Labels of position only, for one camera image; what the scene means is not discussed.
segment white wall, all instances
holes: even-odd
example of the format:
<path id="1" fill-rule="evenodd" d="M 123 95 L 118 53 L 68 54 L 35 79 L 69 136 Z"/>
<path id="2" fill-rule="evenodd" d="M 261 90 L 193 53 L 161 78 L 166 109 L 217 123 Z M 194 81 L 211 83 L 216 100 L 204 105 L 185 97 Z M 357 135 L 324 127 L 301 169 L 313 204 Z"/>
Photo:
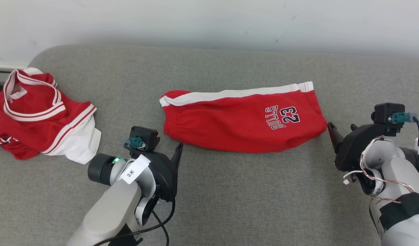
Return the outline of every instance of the white wall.
<path id="1" fill-rule="evenodd" d="M 0 65 L 93 40 L 419 56 L 419 0 L 0 0 Z"/>

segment folded red shorts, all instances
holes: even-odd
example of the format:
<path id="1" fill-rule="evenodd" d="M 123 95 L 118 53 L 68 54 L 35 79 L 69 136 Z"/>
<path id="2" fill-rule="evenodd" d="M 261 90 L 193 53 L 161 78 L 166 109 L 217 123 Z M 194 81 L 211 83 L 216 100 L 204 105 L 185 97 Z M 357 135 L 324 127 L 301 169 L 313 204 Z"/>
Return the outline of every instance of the folded red shorts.
<path id="1" fill-rule="evenodd" d="M 313 82 L 215 93 L 175 90 L 159 102 L 167 117 L 164 133 L 202 148 L 284 151 L 326 130 Z"/>

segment gray fabric surface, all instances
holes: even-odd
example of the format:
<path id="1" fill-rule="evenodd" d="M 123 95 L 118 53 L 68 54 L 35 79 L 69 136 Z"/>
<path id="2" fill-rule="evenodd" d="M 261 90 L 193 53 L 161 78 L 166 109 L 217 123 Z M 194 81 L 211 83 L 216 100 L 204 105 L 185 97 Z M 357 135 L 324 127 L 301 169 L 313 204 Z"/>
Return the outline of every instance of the gray fabric surface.
<path id="1" fill-rule="evenodd" d="M 314 81 L 323 114 L 342 134 L 351 123 L 370 123 L 377 103 L 403 103 L 419 113 L 419 60 L 413 59 L 74 45 L 47 50 L 30 65 L 51 73 L 69 98 L 90 100 L 102 131 L 99 152 L 122 157 L 134 125 L 157 129 L 157 151 L 172 156 L 177 142 L 162 134 L 158 98 L 174 89 Z M 416 125 L 405 125 L 397 144 L 410 148 L 416 135 Z M 342 183 L 333 161 L 328 133 L 281 153 L 186 145 L 176 213 L 167 224 L 170 244 L 379 245 L 369 198 L 358 184 Z M 64 245 L 107 188 L 89 181 L 87 168 L 63 156 L 17 161 L 0 149 L 0 246 Z M 166 218 L 170 204 L 155 210 Z M 165 244 L 161 229 L 143 237 L 142 245 Z"/>

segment basketball jersey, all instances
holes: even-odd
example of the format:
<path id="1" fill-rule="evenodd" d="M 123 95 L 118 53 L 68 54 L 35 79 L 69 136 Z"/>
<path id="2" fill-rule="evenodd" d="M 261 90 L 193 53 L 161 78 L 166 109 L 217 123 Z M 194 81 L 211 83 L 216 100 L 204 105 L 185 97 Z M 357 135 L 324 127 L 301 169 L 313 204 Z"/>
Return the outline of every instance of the basketball jersey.
<path id="1" fill-rule="evenodd" d="M 97 108 L 70 100 L 56 86 L 36 68 L 9 75 L 0 92 L 0 146 L 20 160 L 43 153 L 86 164 L 100 143 Z"/>
<path id="2" fill-rule="evenodd" d="M 159 102 L 164 133 L 222 151 L 276 152 L 326 130 L 313 82 L 222 92 L 170 91 Z"/>

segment black tape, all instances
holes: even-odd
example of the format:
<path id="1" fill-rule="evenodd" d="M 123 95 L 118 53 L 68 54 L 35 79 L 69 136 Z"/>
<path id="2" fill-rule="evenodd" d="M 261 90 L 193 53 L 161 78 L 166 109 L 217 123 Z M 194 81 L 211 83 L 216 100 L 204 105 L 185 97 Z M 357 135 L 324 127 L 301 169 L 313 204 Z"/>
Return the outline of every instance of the black tape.
<path id="1" fill-rule="evenodd" d="M 380 221 L 385 230 L 389 230 L 392 226 L 419 215 L 419 193 L 412 192 L 400 196 L 397 201 L 400 204 L 391 202 L 380 208 Z"/>

